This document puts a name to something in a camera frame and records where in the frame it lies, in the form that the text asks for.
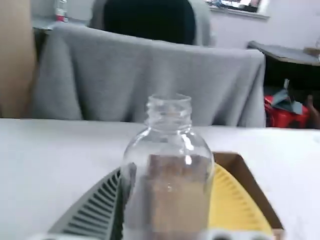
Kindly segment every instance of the gray cloth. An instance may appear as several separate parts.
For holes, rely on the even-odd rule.
[[[263,127],[264,55],[62,23],[39,66],[31,117],[143,122],[152,94],[192,97],[196,126]]]
[[[103,15],[104,7],[108,0],[95,0],[92,6],[92,18],[89,23],[89,27],[93,29],[103,30]],[[210,25],[210,9],[204,0],[188,0],[192,6],[196,33],[193,45],[198,46],[210,46],[212,44],[211,40],[211,25]]]

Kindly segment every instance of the white tablecloth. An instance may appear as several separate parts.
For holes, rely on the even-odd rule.
[[[135,123],[0,119],[0,238],[46,232],[121,164]],[[320,239],[320,131],[196,127],[213,151],[240,153],[288,240]]]

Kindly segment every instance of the ribbed plastic part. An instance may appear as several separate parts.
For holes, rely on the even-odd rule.
[[[99,181],[56,222],[49,233],[120,240],[123,209],[119,180],[120,169],[117,169]]]

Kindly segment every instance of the bottle neck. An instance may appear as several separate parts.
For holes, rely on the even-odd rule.
[[[158,132],[184,132],[191,128],[191,98],[180,94],[149,97],[147,125]]]

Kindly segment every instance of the yellow plastic object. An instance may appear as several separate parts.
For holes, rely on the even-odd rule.
[[[215,164],[208,227],[272,235],[272,228],[251,196],[218,164]]]

